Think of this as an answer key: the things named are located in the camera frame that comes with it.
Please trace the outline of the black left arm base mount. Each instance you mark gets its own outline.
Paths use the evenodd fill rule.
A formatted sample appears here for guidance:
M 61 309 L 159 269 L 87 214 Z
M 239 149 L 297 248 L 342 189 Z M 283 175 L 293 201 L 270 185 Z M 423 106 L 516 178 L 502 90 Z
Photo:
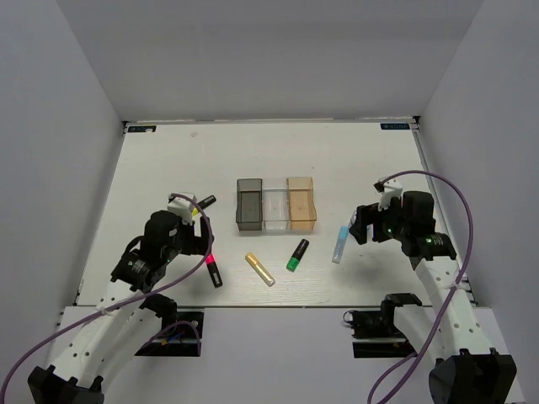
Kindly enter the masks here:
M 162 330 L 136 352 L 138 357 L 200 357 L 204 329 L 203 311 L 176 311 L 162 319 Z

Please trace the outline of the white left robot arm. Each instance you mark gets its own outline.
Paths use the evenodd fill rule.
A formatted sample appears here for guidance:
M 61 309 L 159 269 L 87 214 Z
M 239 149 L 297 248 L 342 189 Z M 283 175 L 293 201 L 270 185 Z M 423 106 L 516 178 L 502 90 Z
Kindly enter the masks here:
M 110 275 L 93 315 L 48 365 L 29 375 L 37 403 L 102 403 L 112 381 L 152 332 L 167 336 L 178 326 L 176 303 L 157 283 L 178 255 L 207 258 L 214 241 L 206 215 L 160 210 L 151 214 L 142 235 L 133 239 Z

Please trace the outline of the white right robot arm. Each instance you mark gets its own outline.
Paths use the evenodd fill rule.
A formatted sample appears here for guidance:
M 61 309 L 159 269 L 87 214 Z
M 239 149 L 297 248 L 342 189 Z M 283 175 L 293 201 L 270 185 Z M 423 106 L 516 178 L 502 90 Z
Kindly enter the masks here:
M 504 403 L 516 377 L 516 364 L 488 339 L 467 291 L 451 239 L 435 229 L 429 193 L 384 194 L 360 205 L 349 233 L 360 244 L 400 243 L 426 290 L 435 318 L 412 293 L 386 295 L 378 311 L 348 311 L 344 322 L 354 338 L 405 338 L 419 359 L 428 359 L 430 396 L 435 403 Z

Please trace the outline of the pink cap black highlighter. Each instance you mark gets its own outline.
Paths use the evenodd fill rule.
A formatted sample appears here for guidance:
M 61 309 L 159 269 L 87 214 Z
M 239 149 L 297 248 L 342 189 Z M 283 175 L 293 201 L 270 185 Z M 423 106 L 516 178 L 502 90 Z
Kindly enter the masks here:
M 211 277 L 211 282 L 213 286 L 217 289 L 223 286 L 221 279 L 221 274 L 216 264 L 214 256 L 210 253 L 207 259 L 205 260 L 205 265 L 208 269 L 209 275 Z

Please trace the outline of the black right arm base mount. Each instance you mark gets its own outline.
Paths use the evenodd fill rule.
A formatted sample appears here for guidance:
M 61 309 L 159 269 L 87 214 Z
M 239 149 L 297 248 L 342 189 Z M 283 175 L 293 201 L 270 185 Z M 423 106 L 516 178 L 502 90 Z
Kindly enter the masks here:
M 356 359 L 403 359 L 415 354 L 432 328 L 432 321 L 417 295 L 386 295 L 377 310 L 348 310 L 345 326 L 352 330 Z

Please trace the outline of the yellow cap black highlighter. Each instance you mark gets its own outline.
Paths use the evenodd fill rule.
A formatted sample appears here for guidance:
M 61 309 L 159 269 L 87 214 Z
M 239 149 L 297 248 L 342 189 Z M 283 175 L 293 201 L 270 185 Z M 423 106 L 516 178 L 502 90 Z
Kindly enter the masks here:
M 197 206 L 194 207 L 194 209 L 191 212 L 191 216 L 195 217 L 197 216 L 202 210 L 208 208 L 209 206 L 216 203 L 216 196 L 210 195 L 202 200 L 199 200 L 196 202 Z

